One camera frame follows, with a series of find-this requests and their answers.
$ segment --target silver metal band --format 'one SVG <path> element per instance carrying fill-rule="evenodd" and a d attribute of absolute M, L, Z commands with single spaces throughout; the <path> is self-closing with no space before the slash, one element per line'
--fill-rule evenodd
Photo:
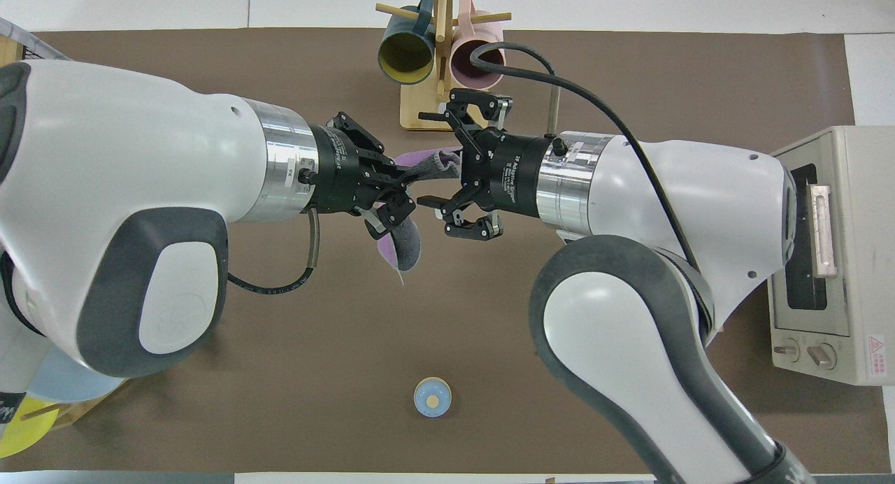
<path fill-rule="evenodd" d="M 536 199 L 540 219 L 557 229 L 591 235 L 588 199 L 597 161 L 613 134 L 565 131 L 559 135 L 568 144 L 566 155 L 547 150 L 540 163 Z"/>
<path fill-rule="evenodd" d="M 268 164 L 255 205 L 240 222 L 287 220 L 304 209 L 314 185 L 299 181 L 302 169 L 319 171 L 317 143 L 308 123 L 288 108 L 246 99 L 264 130 Z"/>

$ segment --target warning label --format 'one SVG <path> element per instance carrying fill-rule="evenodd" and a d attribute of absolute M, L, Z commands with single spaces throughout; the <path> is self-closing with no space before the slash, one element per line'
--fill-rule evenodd
<path fill-rule="evenodd" d="M 870 359 L 870 377 L 885 378 L 886 340 L 882 335 L 867 336 L 867 355 Z"/>

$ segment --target warning triangle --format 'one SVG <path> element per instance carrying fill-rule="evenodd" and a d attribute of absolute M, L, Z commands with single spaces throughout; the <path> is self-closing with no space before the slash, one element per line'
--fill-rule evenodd
<path fill-rule="evenodd" d="M 879 351 L 881 347 L 882 347 L 881 341 L 879 341 L 877 338 L 871 336 L 870 337 L 870 353 L 876 353 L 876 351 Z"/>

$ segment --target yellow plate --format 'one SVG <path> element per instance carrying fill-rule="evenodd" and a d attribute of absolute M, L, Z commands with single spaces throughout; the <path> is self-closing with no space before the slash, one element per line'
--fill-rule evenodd
<path fill-rule="evenodd" d="M 0 439 L 0 458 L 15 455 L 31 446 L 43 436 L 47 435 L 51 426 L 57 418 L 59 411 L 49 411 L 49 413 L 40 414 L 29 420 L 22 421 L 22 415 L 34 413 L 38 408 L 44 408 L 52 405 L 48 401 L 39 401 L 29 396 L 25 397 L 19 410 L 15 413 L 15 418 L 6 425 L 6 432 Z"/>

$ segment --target blue mug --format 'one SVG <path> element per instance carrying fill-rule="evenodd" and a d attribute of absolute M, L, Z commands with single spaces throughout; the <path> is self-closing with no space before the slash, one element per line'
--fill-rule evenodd
<path fill-rule="evenodd" d="M 418 6 L 403 9 L 419 15 L 416 20 L 399 15 L 389 19 L 378 50 L 378 62 L 389 79 L 401 85 L 413 85 L 425 80 L 435 66 L 432 0 L 420 0 Z"/>

